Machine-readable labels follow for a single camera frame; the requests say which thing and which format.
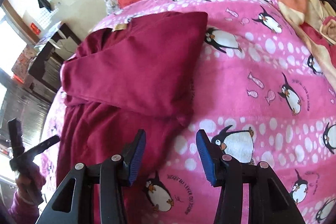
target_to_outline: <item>window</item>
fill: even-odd
[[[27,44],[8,24],[2,8],[0,8],[0,37],[0,68],[12,77],[12,67]]]

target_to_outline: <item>black tool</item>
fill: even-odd
[[[13,158],[9,161],[10,167],[13,171],[18,171],[27,178],[31,179],[31,184],[26,188],[26,191],[29,194],[32,202],[35,205],[40,205],[43,202],[42,194],[36,187],[34,180],[31,178],[29,165],[33,162],[36,155],[41,154],[50,146],[58,143],[59,137],[57,135],[52,136],[51,138],[41,142],[37,146],[25,152],[25,148],[22,143],[22,130],[20,121],[17,119],[9,121],[8,130],[13,149]]]
[[[63,179],[36,224],[92,224],[93,189],[100,184],[102,224],[126,224],[122,188],[136,180],[146,146],[146,133],[139,130],[123,152],[101,164],[76,164]]]
[[[241,223],[244,183],[249,184],[249,224],[305,224],[268,163],[240,163],[212,144],[204,130],[197,132],[196,145],[207,180],[213,187],[221,187],[215,224]]]

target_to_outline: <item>bed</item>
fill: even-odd
[[[158,170],[174,206],[156,212],[142,195],[134,201],[133,214],[141,223],[213,222],[220,190],[210,186],[200,162],[195,134],[201,128],[214,143],[225,142],[227,153],[241,162],[268,162],[305,222],[322,223],[336,194],[336,185],[330,183],[336,158],[323,139],[336,122],[335,91],[323,74],[315,74],[308,66],[310,52],[283,19],[277,0],[141,0],[107,16],[94,31],[167,11],[205,11],[209,15],[192,83],[194,116],[176,137],[165,166]],[[265,16],[272,17],[275,25],[265,24]],[[229,48],[220,47],[216,38],[229,41]],[[286,87],[296,100],[295,110],[284,95]],[[42,140],[61,135],[65,97],[60,88]],[[47,200],[56,189],[57,158],[58,145],[41,155]],[[242,223],[247,223],[247,189],[244,191]]]

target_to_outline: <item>maroon cloth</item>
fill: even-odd
[[[58,185],[76,163],[97,164],[120,153],[140,128],[147,133],[147,145],[139,180],[163,163],[171,141],[193,113],[190,83],[206,25],[204,12],[167,12],[135,18],[126,30],[103,29],[85,39],[62,72],[68,107]],[[128,210],[135,204],[136,188],[125,191]],[[137,222],[130,217],[130,223]]]

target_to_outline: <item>fish print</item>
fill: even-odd
[[[252,73],[250,72],[248,77],[249,80],[252,80],[258,87],[260,87],[261,89],[264,88],[264,84],[257,78],[252,76]]]
[[[269,90],[267,96],[265,97],[268,105],[271,105],[271,101],[275,100],[275,93],[273,90]]]
[[[234,17],[239,17],[239,15],[236,12],[229,10],[229,8],[227,8],[225,11],[228,12],[229,14],[231,14]]]
[[[242,24],[243,26],[249,23],[250,23],[250,20],[247,17],[243,17],[243,19],[240,22],[240,24]]]
[[[251,96],[253,98],[258,98],[258,93],[255,90],[246,90],[247,91],[247,95]]]
[[[335,97],[335,92],[333,92],[333,91],[331,90],[331,88],[329,88],[329,92],[330,92],[330,94],[331,94],[332,96]]]

